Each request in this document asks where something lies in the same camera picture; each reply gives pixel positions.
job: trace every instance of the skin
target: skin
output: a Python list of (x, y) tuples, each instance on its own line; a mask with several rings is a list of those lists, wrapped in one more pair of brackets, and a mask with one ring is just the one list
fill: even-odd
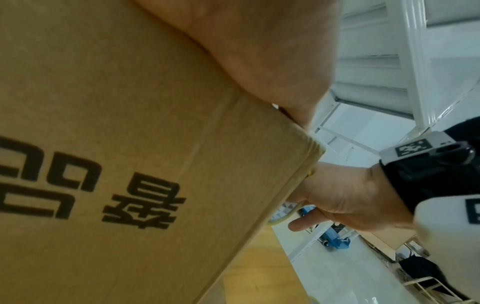
[[(308, 130), (334, 79), (342, 0), (136, 0), (201, 44), (246, 91)], [(318, 163), (288, 201), (314, 204), (289, 224), (326, 220), (361, 230), (411, 227), (413, 216), (377, 165)]]

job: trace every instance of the person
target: person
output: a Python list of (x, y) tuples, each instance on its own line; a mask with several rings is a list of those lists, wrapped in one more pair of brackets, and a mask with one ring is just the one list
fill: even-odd
[[(316, 106), (334, 79), (342, 0), (136, 1), (202, 45), (246, 91), (278, 105), (299, 126), (309, 129)], [(436, 149), (438, 155), (432, 154), (435, 159), (382, 160), (371, 168), (318, 163), (288, 198), (313, 204), (316, 209), (291, 222), (289, 228), (300, 231), (326, 220), (360, 230), (414, 228), (415, 215), (421, 226), (419, 230), (416, 225), (418, 234), (426, 236), (429, 251), (439, 252), (439, 265), (447, 279), (461, 285), (456, 286), (460, 291), (480, 299), (480, 247), (468, 251), (476, 260), (452, 263), (453, 255), (462, 253), (446, 247), (446, 254), (442, 254), (439, 242), (435, 243), (439, 237), (432, 237), (434, 230), (425, 224), (432, 211), (420, 212), (420, 216), (416, 209), (436, 196), (480, 194), (479, 173), (475, 171), (480, 166), (480, 158), (475, 158), (475, 147), (480, 149), (480, 119), (452, 127), (441, 136), (458, 142), (451, 149), (466, 151), (470, 167), (461, 167), (463, 175), (442, 163), (442, 155), (451, 156), (450, 148)], [(424, 170), (430, 165), (436, 166), (435, 174)], [(425, 172), (434, 177), (425, 178)], [(422, 210), (430, 205), (420, 204)], [(445, 210), (438, 204), (433, 213)], [(480, 235), (478, 227), (470, 226), (469, 231)], [(460, 270), (449, 268), (452, 264)]]

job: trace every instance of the blue machine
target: blue machine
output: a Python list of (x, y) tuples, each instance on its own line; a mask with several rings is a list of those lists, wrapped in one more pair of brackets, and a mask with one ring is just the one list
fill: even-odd
[[(305, 216), (307, 213), (315, 209), (314, 206), (305, 206), (302, 209), (300, 209), (300, 215)], [(323, 246), (325, 247), (332, 247), (336, 249), (347, 249), (350, 246), (350, 239), (348, 237), (341, 239), (339, 238), (339, 234), (330, 227), (325, 231), (324, 234), (320, 236), (318, 239)]]

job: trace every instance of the white floor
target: white floor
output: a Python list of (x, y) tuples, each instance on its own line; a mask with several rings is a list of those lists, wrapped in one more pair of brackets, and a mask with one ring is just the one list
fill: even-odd
[[(308, 232), (291, 232), (287, 224), (273, 230), (289, 254)], [(316, 242), (293, 267), (307, 293), (321, 304), (419, 304), (359, 238), (337, 251)]]

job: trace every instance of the wearable device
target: wearable device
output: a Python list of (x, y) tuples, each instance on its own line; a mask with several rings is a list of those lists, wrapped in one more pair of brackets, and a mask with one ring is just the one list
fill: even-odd
[(380, 152), (384, 173), (409, 210), (430, 198), (480, 194), (480, 137), (455, 141), (445, 132)]

